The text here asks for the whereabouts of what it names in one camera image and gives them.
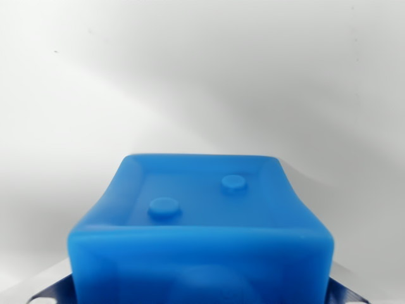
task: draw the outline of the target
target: circular nub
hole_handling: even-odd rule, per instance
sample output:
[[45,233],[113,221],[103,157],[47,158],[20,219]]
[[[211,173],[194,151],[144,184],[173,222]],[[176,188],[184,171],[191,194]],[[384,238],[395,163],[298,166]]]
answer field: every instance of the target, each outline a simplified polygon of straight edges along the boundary
[[231,174],[222,178],[222,187],[228,193],[238,193],[246,188],[246,180],[243,176]]
[[148,212],[154,219],[168,219],[180,213],[180,204],[173,198],[156,198],[150,202]]

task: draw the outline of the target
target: round bump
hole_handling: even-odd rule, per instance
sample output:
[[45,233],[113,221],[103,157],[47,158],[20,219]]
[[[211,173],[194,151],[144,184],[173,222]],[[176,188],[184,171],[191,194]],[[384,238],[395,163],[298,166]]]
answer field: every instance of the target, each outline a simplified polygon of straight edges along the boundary
[[173,198],[156,198],[149,204],[148,212],[154,219],[168,219],[180,213],[180,204]]
[[246,180],[243,176],[240,175],[227,175],[222,178],[222,187],[228,193],[236,193],[246,188]]

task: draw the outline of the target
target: blue rubber object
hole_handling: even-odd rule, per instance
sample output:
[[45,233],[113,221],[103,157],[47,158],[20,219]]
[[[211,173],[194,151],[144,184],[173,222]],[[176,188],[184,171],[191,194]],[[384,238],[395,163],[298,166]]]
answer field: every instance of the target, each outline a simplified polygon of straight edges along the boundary
[[323,304],[333,239],[276,158],[131,155],[68,250],[80,304]]

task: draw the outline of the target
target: recessed top surface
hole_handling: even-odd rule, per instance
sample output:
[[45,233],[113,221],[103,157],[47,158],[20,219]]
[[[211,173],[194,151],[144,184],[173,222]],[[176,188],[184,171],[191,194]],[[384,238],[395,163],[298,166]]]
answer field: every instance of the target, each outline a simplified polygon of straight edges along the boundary
[[84,224],[294,228],[317,223],[276,158],[131,155]]

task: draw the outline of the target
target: white wall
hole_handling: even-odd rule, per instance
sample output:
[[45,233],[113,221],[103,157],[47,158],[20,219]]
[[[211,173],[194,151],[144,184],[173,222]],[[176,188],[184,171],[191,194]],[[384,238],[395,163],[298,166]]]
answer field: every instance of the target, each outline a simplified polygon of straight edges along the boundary
[[405,3],[0,0],[0,290],[138,152],[274,155],[335,259],[405,286]]

